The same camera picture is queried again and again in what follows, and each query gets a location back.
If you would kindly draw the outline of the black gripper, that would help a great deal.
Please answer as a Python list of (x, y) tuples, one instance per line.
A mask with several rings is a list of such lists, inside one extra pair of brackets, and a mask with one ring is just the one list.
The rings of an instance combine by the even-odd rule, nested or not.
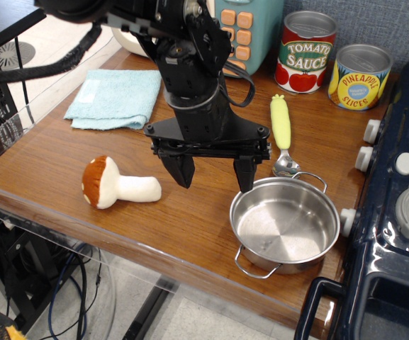
[(256, 162), (271, 156), (267, 141), (270, 131), (233, 112), (225, 78), (211, 82), (200, 96), (187, 98), (164, 90), (164, 99), (174, 117), (147, 124), (144, 133), (152, 139), (157, 154), (174, 155), (160, 159), (176, 183), (184, 188), (191, 186), (195, 172), (192, 156), (233, 158), (240, 191), (251, 191)]

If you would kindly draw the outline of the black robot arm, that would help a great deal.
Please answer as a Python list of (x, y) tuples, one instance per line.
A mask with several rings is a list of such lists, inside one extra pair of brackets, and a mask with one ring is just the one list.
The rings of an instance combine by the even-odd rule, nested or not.
[(242, 192), (257, 165), (270, 158), (269, 129), (234, 113), (225, 71), (249, 74), (229, 62), (230, 35), (204, 1), (37, 1), (70, 23), (94, 23), (131, 33), (156, 64), (174, 117), (144, 129), (152, 151), (182, 187), (191, 185), (196, 157), (233, 161)]

